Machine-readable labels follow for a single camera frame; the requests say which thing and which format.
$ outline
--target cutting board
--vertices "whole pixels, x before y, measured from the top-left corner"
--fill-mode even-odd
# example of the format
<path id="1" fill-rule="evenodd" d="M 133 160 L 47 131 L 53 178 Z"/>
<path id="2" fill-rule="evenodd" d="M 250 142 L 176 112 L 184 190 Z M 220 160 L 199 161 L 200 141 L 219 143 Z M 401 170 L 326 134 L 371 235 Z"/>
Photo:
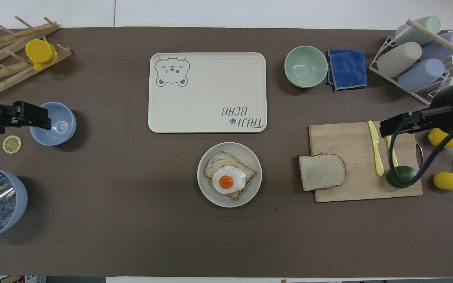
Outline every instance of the cutting board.
<path id="1" fill-rule="evenodd" d="M 379 122 L 374 122 L 379 131 Z M 309 126 L 311 155 L 337 154 L 345 162 L 347 177 L 343 185 L 324 190 L 315 190 L 317 202 L 359 200 L 387 197 L 412 197 L 422 195 L 422 182 L 419 180 L 404 189 L 395 188 L 385 176 L 375 171 L 375 158 L 368 122 L 326 124 Z M 380 138 L 380 156 L 385 171 L 388 170 L 387 140 Z M 399 165 L 419 169 L 417 163 L 416 139 L 413 134 L 397 136 L 394 151 Z"/>

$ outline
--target cloth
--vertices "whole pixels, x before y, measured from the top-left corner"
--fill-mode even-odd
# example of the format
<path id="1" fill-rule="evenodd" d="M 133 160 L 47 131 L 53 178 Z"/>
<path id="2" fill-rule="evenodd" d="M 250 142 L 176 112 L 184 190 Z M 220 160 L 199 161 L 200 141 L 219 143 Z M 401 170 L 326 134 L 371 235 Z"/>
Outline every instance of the cloth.
<path id="1" fill-rule="evenodd" d="M 334 90 L 367 86 L 366 59 L 362 50 L 329 50 L 329 84 Z"/>

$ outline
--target ice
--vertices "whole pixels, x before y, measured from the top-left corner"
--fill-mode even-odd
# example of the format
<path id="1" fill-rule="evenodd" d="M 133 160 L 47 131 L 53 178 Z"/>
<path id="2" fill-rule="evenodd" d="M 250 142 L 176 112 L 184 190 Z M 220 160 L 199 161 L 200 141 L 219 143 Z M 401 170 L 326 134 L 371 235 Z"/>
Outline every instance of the ice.
<path id="1" fill-rule="evenodd" d="M 5 175 L 0 174 L 0 182 L 11 185 L 11 181 Z M 17 197 L 12 195 L 0 206 L 0 226 L 5 227 L 8 224 L 9 220 L 13 216 L 16 203 Z"/>

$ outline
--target fried egg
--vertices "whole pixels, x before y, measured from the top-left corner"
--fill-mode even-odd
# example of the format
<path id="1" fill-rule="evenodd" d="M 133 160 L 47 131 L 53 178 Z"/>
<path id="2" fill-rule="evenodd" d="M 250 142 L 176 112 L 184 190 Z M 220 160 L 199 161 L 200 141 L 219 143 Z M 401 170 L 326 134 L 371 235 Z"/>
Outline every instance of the fried egg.
<path id="1" fill-rule="evenodd" d="M 222 166 L 212 175 L 212 185 L 214 188 L 224 194 L 231 195 L 234 192 L 244 189 L 246 186 L 246 174 L 235 166 Z"/>

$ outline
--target butter knife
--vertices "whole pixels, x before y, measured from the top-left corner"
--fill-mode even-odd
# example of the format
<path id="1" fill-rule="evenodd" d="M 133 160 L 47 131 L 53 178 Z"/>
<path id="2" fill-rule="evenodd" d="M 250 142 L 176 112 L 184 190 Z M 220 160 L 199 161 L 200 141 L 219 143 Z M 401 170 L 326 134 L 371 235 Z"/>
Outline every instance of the butter knife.
<path id="1" fill-rule="evenodd" d="M 378 136 L 377 128 L 370 120 L 368 121 L 370 127 L 371 141 L 373 143 L 373 153 L 375 154 L 375 169 L 378 176 L 383 176 L 385 171 L 383 169 L 382 159 L 380 158 L 380 152 L 378 151 L 378 144 L 380 143 L 380 137 Z"/>
<path id="2" fill-rule="evenodd" d="M 390 148 L 390 141 L 391 141 L 391 136 L 386 136 L 387 138 L 387 152 Z M 394 167 L 397 167 L 397 158 L 396 158 L 396 152 L 394 149 L 392 149 L 392 162 L 394 163 Z"/>

